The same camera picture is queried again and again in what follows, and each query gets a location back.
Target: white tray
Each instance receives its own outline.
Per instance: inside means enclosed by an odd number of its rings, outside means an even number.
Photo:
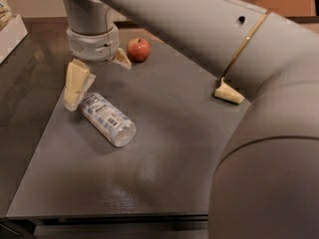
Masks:
[[[0,64],[28,34],[19,14],[0,31]]]

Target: clear plastic bottle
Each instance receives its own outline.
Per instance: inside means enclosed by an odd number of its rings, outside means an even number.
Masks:
[[[98,93],[86,94],[80,103],[80,109],[116,147],[127,145],[136,135],[135,124]]]

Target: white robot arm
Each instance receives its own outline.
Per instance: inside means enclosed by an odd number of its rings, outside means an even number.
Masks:
[[[79,58],[105,61],[118,45],[102,1],[251,101],[215,172],[209,238],[317,238],[319,36],[238,0],[85,1],[103,9],[67,8],[71,47],[79,35],[78,50],[98,43],[102,56]]]

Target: water bottle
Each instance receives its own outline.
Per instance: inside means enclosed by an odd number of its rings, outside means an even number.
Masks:
[[[80,109],[116,147],[127,145],[136,135],[135,124],[98,93],[87,94],[80,103]]]

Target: red apple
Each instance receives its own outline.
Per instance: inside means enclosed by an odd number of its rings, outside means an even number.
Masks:
[[[132,61],[143,62],[148,58],[151,46],[146,39],[133,38],[128,42],[127,51]]]

